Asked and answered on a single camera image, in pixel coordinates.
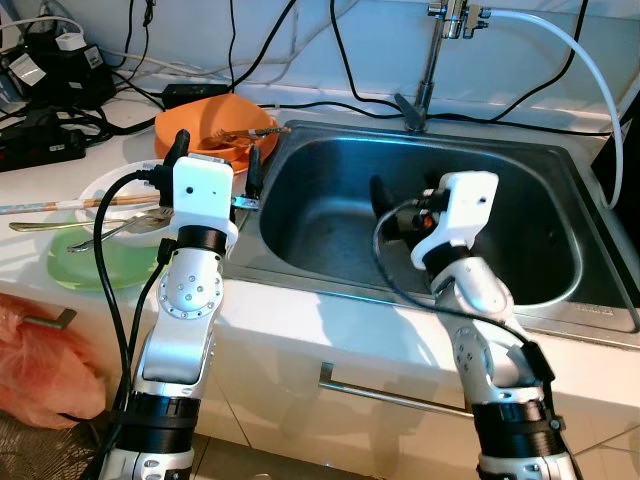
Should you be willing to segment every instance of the orange bowl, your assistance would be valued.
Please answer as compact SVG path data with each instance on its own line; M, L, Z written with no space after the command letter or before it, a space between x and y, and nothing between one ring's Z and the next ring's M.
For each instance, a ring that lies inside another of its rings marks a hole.
M155 151L158 158L164 158L173 145L176 134L184 128L191 135L190 153L223 158L231 162L235 173L240 173L245 171L249 164L248 146L205 150L198 148L202 140L214 136L220 129L231 131L277 126L276 121L256 104L233 93L227 93L187 103L156 116ZM255 141L256 146L260 148L263 161L277 143L277 134Z

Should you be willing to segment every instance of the chopsticks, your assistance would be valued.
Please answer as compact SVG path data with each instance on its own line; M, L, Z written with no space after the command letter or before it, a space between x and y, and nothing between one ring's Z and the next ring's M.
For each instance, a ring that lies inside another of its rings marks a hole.
M139 205L144 203L156 203L160 200L159 194L125 195L115 197L110 205ZM0 215L13 213L54 212L58 210L77 210L82 208L94 208L100 205L102 198L89 198L86 200L63 200L60 202L23 203L20 205L0 206Z

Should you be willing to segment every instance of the faucet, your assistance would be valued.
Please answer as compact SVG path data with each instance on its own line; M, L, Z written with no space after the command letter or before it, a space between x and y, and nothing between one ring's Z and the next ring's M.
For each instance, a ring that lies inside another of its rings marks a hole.
M394 98L405 117L405 129L409 132L423 132L427 111L433 93L433 75L436 70L442 40L445 38L473 38L475 30L486 28L491 10L478 5L467 5L467 0L441 0L429 3L427 14L436 18L431 39L431 48L422 72L416 100L411 105L406 98L397 93Z

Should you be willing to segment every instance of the power adapter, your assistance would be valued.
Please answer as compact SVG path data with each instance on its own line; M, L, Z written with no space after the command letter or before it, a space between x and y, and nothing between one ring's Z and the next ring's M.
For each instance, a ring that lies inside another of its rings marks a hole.
M229 91L222 83L170 83L159 97L165 108L174 108L203 98L215 97Z

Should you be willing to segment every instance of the metal handle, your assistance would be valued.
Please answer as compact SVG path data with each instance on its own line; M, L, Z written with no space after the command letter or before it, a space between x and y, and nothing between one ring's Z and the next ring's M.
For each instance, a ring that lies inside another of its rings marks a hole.
M429 402L427 400L407 397L405 395L387 393L381 390L374 390L372 388L337 382L332 380L332 375L333 363L322 362L318 386L320 388L326 388L327 390L335 390L336 392L348 393L359 397L372 398L374 400L381 400L383 402L393 403L403 407L416 408L418 410L425 410L427 412L442 413L445 415L452 415L454 417L473 418L473 414L464 408L452 407L451 405L446 405L444 403Z
M105 220L104 223L120 223L124 220ZM58 230L60 228L73 228L82 227L84 225L93 225L93 220L90 222L10 222L9 228L16 232L40 232L44 230Z
M54 330L64 330L71 323L71 320L78 314L75 310L65 308L55 320L47 320L46 318L26 316L24 322L41 327L53 328Z

